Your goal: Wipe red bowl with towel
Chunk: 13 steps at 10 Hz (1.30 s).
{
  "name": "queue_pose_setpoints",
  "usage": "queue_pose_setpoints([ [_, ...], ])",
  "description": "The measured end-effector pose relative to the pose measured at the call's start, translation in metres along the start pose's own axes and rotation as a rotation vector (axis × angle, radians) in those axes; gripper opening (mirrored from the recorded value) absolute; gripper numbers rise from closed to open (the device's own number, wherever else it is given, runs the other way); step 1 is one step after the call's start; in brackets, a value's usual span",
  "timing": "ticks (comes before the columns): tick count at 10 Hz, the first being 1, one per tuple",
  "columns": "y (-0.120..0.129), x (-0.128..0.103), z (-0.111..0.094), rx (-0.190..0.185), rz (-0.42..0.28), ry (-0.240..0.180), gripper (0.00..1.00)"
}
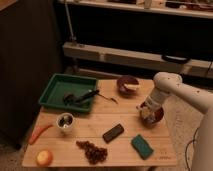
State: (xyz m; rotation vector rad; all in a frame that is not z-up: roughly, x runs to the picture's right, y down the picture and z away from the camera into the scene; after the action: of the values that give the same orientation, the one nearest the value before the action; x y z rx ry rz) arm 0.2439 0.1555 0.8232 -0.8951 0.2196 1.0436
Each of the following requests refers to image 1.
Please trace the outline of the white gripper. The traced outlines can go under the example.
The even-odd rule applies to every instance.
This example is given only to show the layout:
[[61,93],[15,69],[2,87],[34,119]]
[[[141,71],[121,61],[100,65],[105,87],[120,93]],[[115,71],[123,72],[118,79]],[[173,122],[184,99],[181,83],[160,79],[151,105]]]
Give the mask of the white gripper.
[[158,110],[165,101],[165,94],[157,88],[154,88],[145,99],[145,105],[152,111]]

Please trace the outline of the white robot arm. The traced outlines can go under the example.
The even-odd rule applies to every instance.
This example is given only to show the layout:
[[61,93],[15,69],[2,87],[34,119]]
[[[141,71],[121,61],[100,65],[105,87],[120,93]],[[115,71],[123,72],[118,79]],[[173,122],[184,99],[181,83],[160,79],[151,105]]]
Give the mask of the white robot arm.
[[180,75],[158,72],[145,104],[155,112],[170,94],[181,98],[203,114],[191,171],[213,171],[213,93],[184,84]]

